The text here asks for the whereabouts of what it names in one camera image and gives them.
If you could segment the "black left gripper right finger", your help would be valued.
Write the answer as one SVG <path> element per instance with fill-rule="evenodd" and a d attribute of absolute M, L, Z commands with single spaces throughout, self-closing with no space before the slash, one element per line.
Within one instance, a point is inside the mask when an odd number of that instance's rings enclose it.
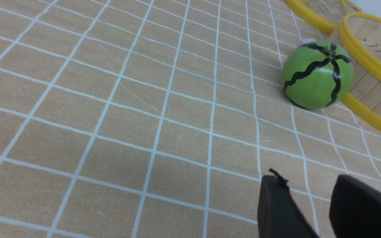
<path fill-rule="evenodd" d="M 337 238 L 381 238 L 381 192 L 351 175 L 339 175 L 329 220 Z"/>

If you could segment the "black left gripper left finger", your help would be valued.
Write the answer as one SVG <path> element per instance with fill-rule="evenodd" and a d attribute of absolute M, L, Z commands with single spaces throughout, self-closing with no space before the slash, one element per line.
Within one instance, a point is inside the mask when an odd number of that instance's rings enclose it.
<path fill-rule="evenodd" d="M 260 238 L 318 238 L 276 170 L 261 179 L 257 221 Z"/>

